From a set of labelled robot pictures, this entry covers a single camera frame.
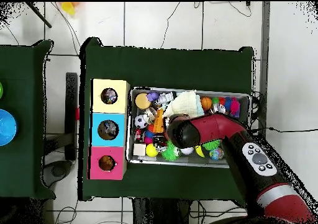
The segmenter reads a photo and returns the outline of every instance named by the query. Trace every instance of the round hole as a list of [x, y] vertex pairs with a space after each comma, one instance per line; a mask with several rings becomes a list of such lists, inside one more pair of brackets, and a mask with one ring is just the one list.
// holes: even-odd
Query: round hole
[[117, 101], [118, 95], [113, 88], [105, 88], [102, 90], [101, 99], [104, 104], [113, 104]]
[[104, 140], [115, 139], [118, 132], [118, 125], [111, 120], [102, 121], [98, 126], [98, 135]]
[[104, 171], [111, 171], [116, 165], [116, 162], [111, 156], [102, 156], [98, 161], [98, 165]]

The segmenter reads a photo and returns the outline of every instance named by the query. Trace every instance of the green spiky ball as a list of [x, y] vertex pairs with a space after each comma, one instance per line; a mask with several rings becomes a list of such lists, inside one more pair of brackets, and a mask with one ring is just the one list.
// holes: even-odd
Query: green spiky ball
[[206, 149], [206, 150], [214, 150], [216, 148], [219, 147], [219, 145], [221, 144], [221, 140], [214, 140], [214, 141], [211, 141], [211, 142], [207, 142], [205, 144], [203, 144], [202, 146]]
[[166, 145], [166, 151], [161, 153], [163, 158], [168, 161], [174, 161], [179, 158], [179, 150], [170, 140], [166, 143]]

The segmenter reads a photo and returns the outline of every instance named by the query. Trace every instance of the green mat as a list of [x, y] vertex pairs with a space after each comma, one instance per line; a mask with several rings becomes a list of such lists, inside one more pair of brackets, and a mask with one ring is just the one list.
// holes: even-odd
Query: green mat
[[84, 199], [90, 196], [131, 196], [243, 202], [229, 169], [223, 168], [128, 163], [121, 181], [88, 180], [89, 97], [91, 78], [122, 79], [131, 87], [250, 94], [253, 58], [251, 47], [245, 47], [239, 52], [155, 50], [101, 47], [99, 39], [88, 38], [81, 47], [80, 57], [79, 100], [80, 109], [84, 109], [84, 118], [81, 116], [80, 119], [79, 148], [83, 147], [83, 163], [79, 164], [79, 188], [83, 187]]
[[43, 62], [52, 42], [0, 45], [0, 109], [17, 121], [17, 135], [0, 146], [0, 196], [54, 198], [40, 181], [43, 155]]

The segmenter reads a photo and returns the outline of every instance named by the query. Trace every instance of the yellow toy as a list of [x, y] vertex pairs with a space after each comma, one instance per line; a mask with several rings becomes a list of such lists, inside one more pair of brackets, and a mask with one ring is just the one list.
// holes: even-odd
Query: yellow toy
[[163, 109], [157, 110], [157, 117], [155, 119], [155, 123], [153, 124], [154, 133], [163, 133], [164, 131], [162, 115], [163, 115]]
[[147, 156], [154, 158], [158, 154], [158, 151], [156, 150], [156, 148], [153, 144], [149, 144], [146, 147], [146, 154], [147, 154]]

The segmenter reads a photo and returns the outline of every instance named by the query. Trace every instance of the basketball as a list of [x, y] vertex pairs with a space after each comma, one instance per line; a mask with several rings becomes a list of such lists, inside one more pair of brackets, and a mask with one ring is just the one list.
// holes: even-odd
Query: basketball
[[212, 107], [212, 100], [206, 96], [201, 98], [201, 105], [204, 111], [208, 111]]

